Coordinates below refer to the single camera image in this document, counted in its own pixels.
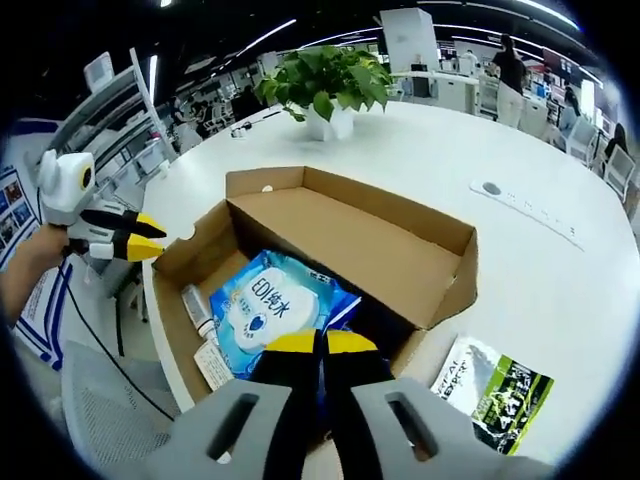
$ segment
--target white flower pot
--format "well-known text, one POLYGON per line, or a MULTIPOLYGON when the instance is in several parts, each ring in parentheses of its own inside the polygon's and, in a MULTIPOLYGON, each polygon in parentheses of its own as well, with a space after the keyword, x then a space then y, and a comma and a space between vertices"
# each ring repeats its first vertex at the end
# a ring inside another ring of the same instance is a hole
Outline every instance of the white flower pot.
POLYGON ((329 122, 318 115, 313 105, 309 105, 309 108, 304 110, 307 116, 307 129, 314 140, 323 142, 343 140, 353 134, 353 110, 351 107, 343 110, 335 99, 331 100, 331 103, 334 108, 329 122))

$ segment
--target potted plant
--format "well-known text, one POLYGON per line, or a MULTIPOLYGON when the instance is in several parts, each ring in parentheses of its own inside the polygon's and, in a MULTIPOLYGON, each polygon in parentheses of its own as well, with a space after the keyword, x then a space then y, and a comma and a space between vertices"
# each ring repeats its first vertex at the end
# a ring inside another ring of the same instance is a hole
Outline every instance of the potted plant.
POLYGON ((378 102, 384 109, 390 83, 369 52, 324 46, 287 54, 275 75, 256 87, 256 95, 270 104, 280 102, 296 121, 306 120, 312 137, 326 141, 349 136, 353 112, 362 105, 370 110, 378 102))

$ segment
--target green plant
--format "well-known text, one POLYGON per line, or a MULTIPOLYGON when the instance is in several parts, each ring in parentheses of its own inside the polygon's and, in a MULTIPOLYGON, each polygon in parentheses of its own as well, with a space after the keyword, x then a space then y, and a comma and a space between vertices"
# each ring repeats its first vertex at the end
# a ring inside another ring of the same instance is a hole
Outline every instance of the green plant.
POLYGON ((332 99, 342 109, 370 110, 375 102, 387 105, 387 88, 391 77, 369 52, 324 46, 291 52, 284 57, 274 76, 266 76, 256 87, 260 101, 276 100, 298 122, 305 116, 291 108, 313 108, 329 121, 333 114, 332 99))

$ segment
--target office floor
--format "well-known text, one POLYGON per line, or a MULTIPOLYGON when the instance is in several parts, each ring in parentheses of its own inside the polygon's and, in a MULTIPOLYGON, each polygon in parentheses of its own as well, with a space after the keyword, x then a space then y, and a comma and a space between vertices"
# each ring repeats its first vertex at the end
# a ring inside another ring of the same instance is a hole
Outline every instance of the office floor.
MULTIPOLYGON (((129 289, 126 289, 122 298, 126 298, 128 293, 129 289)), ((122 347, 125 357, 159 361, 151 336, 151 327, 138 318, 137 310, 129 308, 125 303, 120 303, 122 347)))

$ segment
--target ceiling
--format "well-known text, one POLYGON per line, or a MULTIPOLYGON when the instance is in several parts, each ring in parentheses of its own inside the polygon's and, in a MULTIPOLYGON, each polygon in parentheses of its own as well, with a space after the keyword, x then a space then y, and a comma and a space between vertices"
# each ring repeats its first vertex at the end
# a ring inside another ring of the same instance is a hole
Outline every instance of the ceiling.
MULTIPOLYGON (((537 1, 557 11, 567 11, 550 0, 537 1)), ((166 8, 160 8, 159 3, 160 0, 64 2, 64 7, 56 5, 51 9, 51 16, 31 19, 31 34, 21 45, 21 52, 29 53, 23 53, 26 58, 19 63, 24 93, 22 114, 57 119, 68 115, 89 93, 83 67, 104 51, 111 54, 116 72, 130 65, 128 50, 132 46, 141 60, 158 55, 158 104, 180 85, 209 78, 226 55, 242 50, 284 22, 297 20, 239 57, 232 57, 225 70, 253 62, 263 52, 294 49, 328 36, 376 27, 374 16, 379 18, 380 10, 390 8, 418 6, 430 13, 436 24, 508 32, 550 47, 580 64, 598 64, 582 32, 515 0, 475 0, 465 4, 451 0, 419 5, 415 0, 305 0, 292 6, 255 0, 173 0, 166 8), (207 67, 185 73, 189 65, 210 56, 216 59, 207 67)), ((436 35, 438 39, 449 39, 451 35, 487 39, 485 33, 457 28, 437 28, 436 35)), ((541 56, 535 48, 527 49, 541 56)), ((142 68, 148 72, 148 61, 142 68)))

